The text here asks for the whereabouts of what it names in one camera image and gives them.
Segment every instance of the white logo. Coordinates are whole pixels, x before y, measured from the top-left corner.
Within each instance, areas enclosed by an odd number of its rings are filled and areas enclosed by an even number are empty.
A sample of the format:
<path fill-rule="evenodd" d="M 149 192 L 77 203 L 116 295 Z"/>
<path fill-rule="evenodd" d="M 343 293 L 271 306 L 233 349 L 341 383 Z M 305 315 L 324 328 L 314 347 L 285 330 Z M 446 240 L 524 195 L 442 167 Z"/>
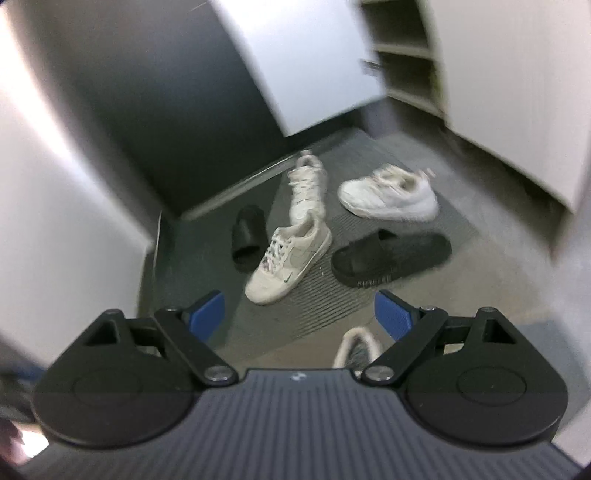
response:
<path fill-rule="evenodd" d="M 305 380 L 306 378 L 307 375 L 304 372 L 297 372 L 291 376 L 291 379 L 296 382 L 299 382 L 300 380 Z"/>

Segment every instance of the black slipper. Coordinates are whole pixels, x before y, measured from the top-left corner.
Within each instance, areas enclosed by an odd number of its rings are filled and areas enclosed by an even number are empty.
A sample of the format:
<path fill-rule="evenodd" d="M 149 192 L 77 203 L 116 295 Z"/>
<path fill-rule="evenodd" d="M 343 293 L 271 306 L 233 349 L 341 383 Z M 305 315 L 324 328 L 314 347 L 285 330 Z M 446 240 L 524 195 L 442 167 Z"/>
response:
<path fill-rule="evenodd" d="M 269 240 L 265 215 L 256 205 L 247 205 L 232 227 L 232 259 L 239 272 L 254 272 L 265 254 Z"/>
<path fill-rule="evenodd" d="M 335 278 L 348 287 L 373 287 L 445 262 L 452 254 L 439 233 L 396 236 L 380 229 L 338 249 L 330 261 Z"/>

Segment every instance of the white sneaker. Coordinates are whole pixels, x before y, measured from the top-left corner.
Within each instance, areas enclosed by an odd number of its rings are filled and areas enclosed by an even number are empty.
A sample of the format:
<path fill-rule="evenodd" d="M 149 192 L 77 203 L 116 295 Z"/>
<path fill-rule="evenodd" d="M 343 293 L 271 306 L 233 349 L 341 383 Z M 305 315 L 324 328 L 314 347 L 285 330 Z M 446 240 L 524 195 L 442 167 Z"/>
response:
<path fill-rule="evenodd" d="M 358 377 L 380 355 L 382 346 L 367 328 L 351 328 L 343 335 L 333 368 L 348 368 Z"/>
<path fill-rule="evenodd" d="M 326 253 L 331 243 L 329 228 L 313 212 L 308 212 L 299 225 L 278 228 L 246 284 L 247 298 L 265 305 L 284 297 Z"/>
<path fill-rule="evenodd" d="M 383 166 L 371 177 L 343 182 L 338 195 L 347 210 L 365 218 L 427 222 L 439 213 L 427 175 L 393 165 Z"/>
<path fill-rule="evenodd" d="M 293 189 L 291 224 L 302 223 L 308 210 L 314 211 L 320 219 L 324 219 L 326 210 L 323 198 L 326 193 L 327 175 L 322 162 L 312 155 L 310 150 L 302 150 L 301 157 L 295 163 L 295 169 L 288 175 Z"/>

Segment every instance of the white cabinet door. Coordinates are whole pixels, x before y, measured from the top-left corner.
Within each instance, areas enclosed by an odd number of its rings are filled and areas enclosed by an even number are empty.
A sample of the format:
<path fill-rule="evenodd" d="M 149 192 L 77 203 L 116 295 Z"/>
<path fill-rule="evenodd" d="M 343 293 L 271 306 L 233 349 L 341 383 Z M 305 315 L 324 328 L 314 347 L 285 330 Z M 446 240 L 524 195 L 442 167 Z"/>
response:
<path fill-rule="evenodd" d="M 575 209 L 591 132 L 587 0 L 423 0 L 447 121 Z"/>
<path fill-rule="evenodd" d="M 350 0 L 213 0 L 285 135 L 385 96 Z"/>

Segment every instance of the floor mat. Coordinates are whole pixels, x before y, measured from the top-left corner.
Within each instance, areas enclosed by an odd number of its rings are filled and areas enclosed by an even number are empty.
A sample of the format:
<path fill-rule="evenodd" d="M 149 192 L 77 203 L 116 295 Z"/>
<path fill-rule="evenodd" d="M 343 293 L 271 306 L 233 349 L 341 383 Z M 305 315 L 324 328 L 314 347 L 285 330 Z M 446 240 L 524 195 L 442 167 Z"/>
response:
<path fill-rule="evenodd" d="M 333 245 L 304 280 L 284 299 L 268 306 L 251 303 L 243 294 L 247 275 L 237 273 L 230 258 L 230 230 L 238 210 L 247 203 L 263 208 L 269 236 L 278 226 L 288 225 L 291 188 L 287 173 L 250 190 L 222 207 L 192 222 L 180 223 L 169 232 L 167 254 L 158 259 L 157 301 L 189 304 L 214 288 L 226 295 L 226 319 L 211 346 L 229 362 L 254 358 L 309 335 L 373 301 L 374 289 L 348 288 L 330 271 L 330 254 L 377 228 L 405 234 L 437 231 L 447 235 L 454 252 L 477 231 L 444 198 L 440 214 L 428 223 L 388 222 L 356 217 L 339 203 L 336 190 L 341 182 L 363 175 L 385 163 L 405 167 L 404 159 L 379 145 L 364 132 L 353 129 L 320 155 L 329 175 L 326 196 L 327 223 Z M 421 275 L 414 284 L 421 288 Z M 399 280 L 395 284 L 408 280 Z M 384 285 L 380 288 L 394 287 Z"/>

